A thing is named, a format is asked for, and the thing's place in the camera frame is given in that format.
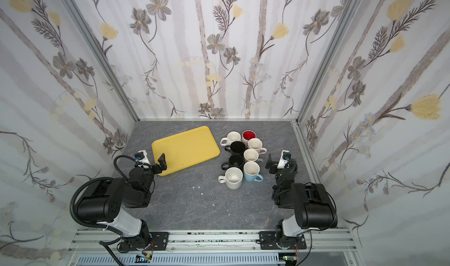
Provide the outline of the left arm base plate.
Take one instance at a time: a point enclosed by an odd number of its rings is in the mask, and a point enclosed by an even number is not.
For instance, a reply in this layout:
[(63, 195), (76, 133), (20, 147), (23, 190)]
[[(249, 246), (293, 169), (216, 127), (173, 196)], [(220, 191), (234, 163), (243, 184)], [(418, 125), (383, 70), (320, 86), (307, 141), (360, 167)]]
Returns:
[(169, 232), (150, 232), (135, 237), (126, 237), (117, 245), (120, 253), (129, 251), (165, 251), (168, 244)]

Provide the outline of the white speckled mug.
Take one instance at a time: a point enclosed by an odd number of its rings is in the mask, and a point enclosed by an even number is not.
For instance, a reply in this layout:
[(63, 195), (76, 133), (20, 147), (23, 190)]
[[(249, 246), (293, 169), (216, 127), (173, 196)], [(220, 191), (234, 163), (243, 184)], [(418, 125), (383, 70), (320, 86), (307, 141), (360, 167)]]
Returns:
[(220, 141), (221, 146), (231, 145), (233, 142), (241, 141), (241, 135), (239, 132), (233, 131), (227, 134), (227, 137), (224, 137)]

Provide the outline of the light blue mug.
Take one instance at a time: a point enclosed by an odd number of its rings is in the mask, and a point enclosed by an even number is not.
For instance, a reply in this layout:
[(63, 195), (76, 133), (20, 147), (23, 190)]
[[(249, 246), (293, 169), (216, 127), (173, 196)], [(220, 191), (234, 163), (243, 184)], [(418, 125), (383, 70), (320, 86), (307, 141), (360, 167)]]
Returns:
[(244, 164), (244, 178), (248, 182), (262, 182), (264, 180), (257, 162), (248, 161)]

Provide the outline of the pink mug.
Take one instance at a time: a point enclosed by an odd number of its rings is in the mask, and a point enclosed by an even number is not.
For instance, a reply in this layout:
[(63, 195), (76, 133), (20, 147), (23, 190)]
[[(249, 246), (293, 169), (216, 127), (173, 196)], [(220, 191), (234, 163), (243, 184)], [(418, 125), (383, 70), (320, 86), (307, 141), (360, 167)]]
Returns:
[(259, 138), (250, 139), (248, 141), (248, 147), (257, 151), (260, 155), (267, 153), (267, 149), (263, 147), (262, 141)]

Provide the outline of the grey mug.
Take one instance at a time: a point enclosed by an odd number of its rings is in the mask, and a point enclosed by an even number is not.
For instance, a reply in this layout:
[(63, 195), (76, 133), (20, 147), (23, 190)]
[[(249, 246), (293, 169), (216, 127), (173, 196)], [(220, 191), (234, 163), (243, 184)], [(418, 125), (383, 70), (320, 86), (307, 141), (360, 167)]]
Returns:
[(244, 152), (244, 159), (246, 162), (257, 162), (263, 163), (264, 161), (260, 158), (260, 154), (255, 149), (247, 149)]

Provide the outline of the black and white mug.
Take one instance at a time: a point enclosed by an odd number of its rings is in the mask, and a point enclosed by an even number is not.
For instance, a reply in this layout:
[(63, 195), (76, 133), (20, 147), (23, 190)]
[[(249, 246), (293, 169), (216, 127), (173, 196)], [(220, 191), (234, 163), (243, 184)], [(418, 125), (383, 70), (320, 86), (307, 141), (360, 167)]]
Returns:
[(234, 141), (230, 145), (225, 146), (225, 151), (231, 153), (232, 155), (243, 156), (246, 150), (246, 145), (240, 141)]

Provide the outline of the aluminium mounting rail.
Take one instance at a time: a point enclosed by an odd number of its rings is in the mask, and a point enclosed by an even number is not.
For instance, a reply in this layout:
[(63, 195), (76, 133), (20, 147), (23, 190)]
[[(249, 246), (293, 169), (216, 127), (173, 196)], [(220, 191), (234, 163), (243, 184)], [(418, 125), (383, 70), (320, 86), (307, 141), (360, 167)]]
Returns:
[(347, 229), (329, 229), (304, 234), (306, 250), (262, 250), (257, 240), (259, 230), (172, 230), (165, 251), (149, 250), (162, 254), (181, 253), (307, 253), (355, 252), (356, 243)]

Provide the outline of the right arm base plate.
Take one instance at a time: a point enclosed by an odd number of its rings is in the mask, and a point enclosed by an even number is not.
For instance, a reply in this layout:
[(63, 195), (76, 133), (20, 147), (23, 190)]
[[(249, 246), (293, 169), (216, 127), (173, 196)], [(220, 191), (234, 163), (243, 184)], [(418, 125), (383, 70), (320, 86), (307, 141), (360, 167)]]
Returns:
[(306, 250), (307, 244), (304, 235), (287, 237), (275, 231), (259, 232), (257, 240), (262, 250)]

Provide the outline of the yellow tray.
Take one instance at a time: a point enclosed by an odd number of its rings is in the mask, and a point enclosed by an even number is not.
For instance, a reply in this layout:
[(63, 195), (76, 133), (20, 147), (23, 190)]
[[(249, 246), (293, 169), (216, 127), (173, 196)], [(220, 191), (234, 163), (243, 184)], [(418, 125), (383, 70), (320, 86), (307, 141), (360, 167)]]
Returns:
[(213, 159), (220, 149), (209, 127), (200, 126), (154, 141), (152, 153), (155, 160), (165, 155), (167, 169), (160, 176), (166, 176)]

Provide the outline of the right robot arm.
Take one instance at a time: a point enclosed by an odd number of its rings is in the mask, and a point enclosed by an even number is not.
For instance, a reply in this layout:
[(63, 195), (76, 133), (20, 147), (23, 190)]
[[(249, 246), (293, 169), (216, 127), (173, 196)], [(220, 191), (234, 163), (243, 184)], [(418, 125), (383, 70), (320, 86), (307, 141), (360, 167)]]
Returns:
[(305, 233), (337, 227), (334, 200), (322, 184), (295, 181), (298, 164), (290, 152), (283, 151), (278, 161), (269, 156), (266, 169), (275, 176), (272, 201), (281, 209), (294, 211), (293, 216), (280, 220), (276, 225), (271, 246), (280, 249), (304, 249), (301, 239)]

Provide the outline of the beige mug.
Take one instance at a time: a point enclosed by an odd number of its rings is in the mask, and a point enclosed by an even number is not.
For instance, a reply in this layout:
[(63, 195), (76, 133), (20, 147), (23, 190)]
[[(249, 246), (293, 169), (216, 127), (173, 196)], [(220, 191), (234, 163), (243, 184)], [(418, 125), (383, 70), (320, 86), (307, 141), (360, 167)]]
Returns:
[(218, 177), (218, 182), (225, 184), (229, 189), (236, 190), (241, 187), (243, 173), (237, 167), (229, 168), (223, 176)]

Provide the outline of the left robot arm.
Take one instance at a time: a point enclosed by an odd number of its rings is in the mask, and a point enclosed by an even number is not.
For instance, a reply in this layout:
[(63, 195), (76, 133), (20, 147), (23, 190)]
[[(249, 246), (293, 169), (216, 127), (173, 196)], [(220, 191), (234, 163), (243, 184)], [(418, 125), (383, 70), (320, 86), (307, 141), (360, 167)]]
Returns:
[(126, 253), (147, 250), (155, 246), (155, 240), (144, 220), (137, 219), (124, 207), (144, 208), (150, 203), (155, 188), (155, 175), (168, 166), (165, 154), (155, 164), (150, 164), (144, 151), (133, 157), (118, 155), (113, 166), (118, 178), (100, 177), (81, 185), (69, 203), (72, 219), (79, 225), (101, 228), (116, 233), (118, 251)]

